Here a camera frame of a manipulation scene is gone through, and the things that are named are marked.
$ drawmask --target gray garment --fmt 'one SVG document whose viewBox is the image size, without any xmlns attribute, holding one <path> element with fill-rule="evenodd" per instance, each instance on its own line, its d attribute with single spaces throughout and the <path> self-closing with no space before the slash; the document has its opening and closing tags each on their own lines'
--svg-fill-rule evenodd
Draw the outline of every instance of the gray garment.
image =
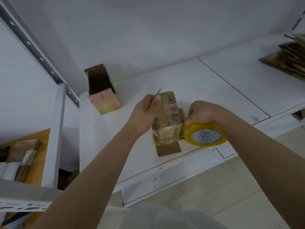
<svg viewBox="0 0 305 229">
<path fill-rule="evenodd" d="M 149 203 L 133 206 L 119 229 L 227 229 L 224 225 L 199 211 L 173 211 Z"/>
</svg>

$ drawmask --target tile floor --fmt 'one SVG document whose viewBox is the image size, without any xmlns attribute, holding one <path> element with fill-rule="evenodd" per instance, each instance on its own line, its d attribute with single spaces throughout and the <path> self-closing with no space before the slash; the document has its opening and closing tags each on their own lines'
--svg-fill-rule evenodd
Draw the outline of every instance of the tile floor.
<svg viewBox="0 0 305 229">
<path fill-rule="evenodd" d="M 305 130 L 276 140 L 305 157 Z M 228 228 L 289 228 L 237 156 L 147 198 L 170 209 L 205 212 Z M 99 229 L 117 229 L 126 212 L 105 212 Z"/>
</svg>

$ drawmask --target tape roll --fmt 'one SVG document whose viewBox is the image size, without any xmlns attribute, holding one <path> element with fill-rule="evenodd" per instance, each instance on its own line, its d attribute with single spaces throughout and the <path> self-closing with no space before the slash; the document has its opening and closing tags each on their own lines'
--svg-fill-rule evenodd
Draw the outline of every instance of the tape roll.
<svg viewBox="0 0 305 229">
<path fill-rule="evenodd" d="M 184 126 L 184 138 L 190 144 L 202 147 L 221 145 L 227 138 L 215 123 L 191 123 Z"/>
</svg>

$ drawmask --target forearm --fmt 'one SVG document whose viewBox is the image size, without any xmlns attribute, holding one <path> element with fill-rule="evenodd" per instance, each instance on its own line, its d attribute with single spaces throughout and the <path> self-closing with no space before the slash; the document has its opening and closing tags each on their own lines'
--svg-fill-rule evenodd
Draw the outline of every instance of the forearm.
<svg viewBox="0 0 305 229">
<path fill-rule="evenodd" d="M 215 122 L 273 206 L 293 228 L 304 227 L 305 160 L 221 108 Z"/>
<path fill-rule="evenodd" d="M 95 229 L 138 137 L 125 125 L 52 203 L 34 228 Z"/>
</svg>

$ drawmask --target white table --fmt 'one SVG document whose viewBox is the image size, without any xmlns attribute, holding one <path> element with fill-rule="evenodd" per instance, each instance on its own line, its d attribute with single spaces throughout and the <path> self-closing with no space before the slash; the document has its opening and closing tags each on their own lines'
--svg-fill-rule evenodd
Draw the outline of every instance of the white table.
<svg viewBox="0 0 305 229">
<path fill-rule="evenodd" d="M 277 44 L 286 41 L 287 38 L 273 35 L 200 57 L 216 73 L 199 59 L 191 59 L 116 82 L 114 86 L 122 108 L 104 115 L 100 115 L 87 99 L 88 92 L 83 92 L 79 116 L 80 170 L 123 127 L 136 103 L 159 88 L 175 93 L 177 104 L 184 108 L 185 115 L 193 101 L 205 100 L 228 108 L 267 134 L 270 128 L 267 125 L 273 124 L 271 128 L 276 133 L 298 127 L 301 123 L 287 115 L 305 108 L 305 83 L 258 62 L 259 57 L 275 51 Z M 114 189 L 114 192 L 122 190 L 126 206 L 209 169 L 236 153 L 229 143 L 207 149 L 184 140 L 179 144 L 180 153 L 158 157 L 152 130 L 135 143 Z"/>
</svg>

